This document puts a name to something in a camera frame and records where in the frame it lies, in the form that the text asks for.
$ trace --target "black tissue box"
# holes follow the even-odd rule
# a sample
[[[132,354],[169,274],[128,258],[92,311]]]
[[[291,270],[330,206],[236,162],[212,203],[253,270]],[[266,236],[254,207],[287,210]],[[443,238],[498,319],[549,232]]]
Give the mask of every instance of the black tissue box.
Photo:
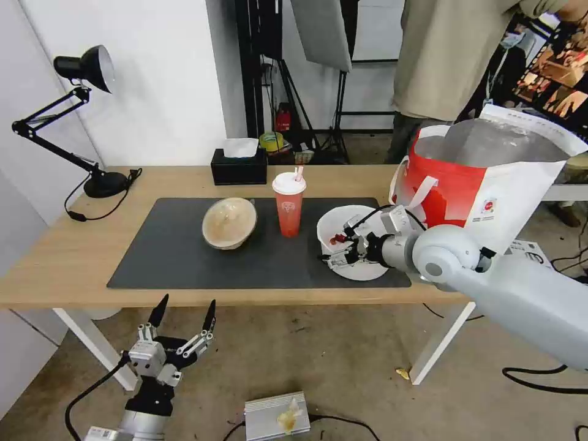
[[[250,185],[268,182],[268,157],[264,149],[258,148],[249,158],[227,158],[222,149],[214,151],[210,163],[214,185]]]

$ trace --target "lamp base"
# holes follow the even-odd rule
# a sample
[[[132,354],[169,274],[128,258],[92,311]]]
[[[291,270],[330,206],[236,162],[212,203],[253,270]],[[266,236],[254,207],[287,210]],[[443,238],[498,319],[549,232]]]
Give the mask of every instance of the lamp base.
[[[124,192],[128,187],[128,179],[122,173],[93,173],[84,184],[84,191],[91,198],[105,198]]]

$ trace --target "person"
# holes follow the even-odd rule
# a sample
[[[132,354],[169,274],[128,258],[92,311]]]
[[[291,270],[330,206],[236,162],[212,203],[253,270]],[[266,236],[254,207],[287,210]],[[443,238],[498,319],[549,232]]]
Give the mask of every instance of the person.
[[[451,124],[479,84],[509,21],[555,13],[579,21],[588,0],[405,0],[394,76],[394,132],[386,164],[398,164],[418,130]]]
[[[488,62],[478,87],[459,114],[456,122],[477,118],[488,102],[503,107],[514,107],[512,90],[517,87],[527,66],[526,47],[531,49],[535,38],[532,32],[521,24],[511,21],[502,41]]]

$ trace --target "red fire extinguisher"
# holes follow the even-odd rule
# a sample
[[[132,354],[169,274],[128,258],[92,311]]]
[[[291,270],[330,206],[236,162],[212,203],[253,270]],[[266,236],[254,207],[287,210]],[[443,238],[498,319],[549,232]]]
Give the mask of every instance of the red fire extinguisher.
[[[292,125],[292,112],[290,111],[290,104],[283,102],[277,108],[276,114],[276,132],[285,132],[290,130]]]

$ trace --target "beige shirt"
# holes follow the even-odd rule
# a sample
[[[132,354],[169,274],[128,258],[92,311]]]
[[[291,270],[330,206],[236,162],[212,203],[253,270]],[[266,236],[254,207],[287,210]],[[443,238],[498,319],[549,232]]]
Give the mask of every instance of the beige shirt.
[[[405,0],[394,103],[416,118],[455,120],[517,8],[530,17],[567,0]]]

